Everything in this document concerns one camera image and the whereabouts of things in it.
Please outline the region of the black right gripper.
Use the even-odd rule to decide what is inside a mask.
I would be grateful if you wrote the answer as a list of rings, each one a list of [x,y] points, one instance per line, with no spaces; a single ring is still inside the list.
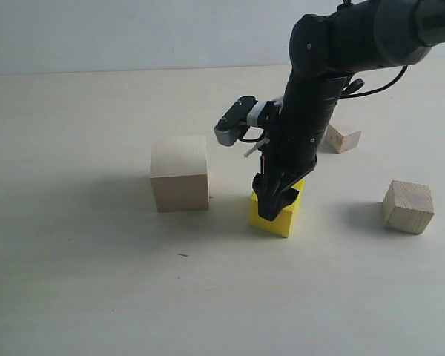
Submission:
[[[314,170],[317,142],[263,140],[254,148],[260,152],[260,171],[252,181],[258,215],[264,220],[274,221],[299,197],[300,191],[292,186]]]

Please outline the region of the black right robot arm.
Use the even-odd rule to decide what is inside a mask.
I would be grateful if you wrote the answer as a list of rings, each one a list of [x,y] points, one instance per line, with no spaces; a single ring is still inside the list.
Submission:
[[[419,63],[445,43],[445,1],[345,1],[328,16],[304,15],[289,40],[291,72],[279,102],[255,105],[247,122],[264,131],[252,188],[274,220],[310,174],[338,101],[360,72]]]

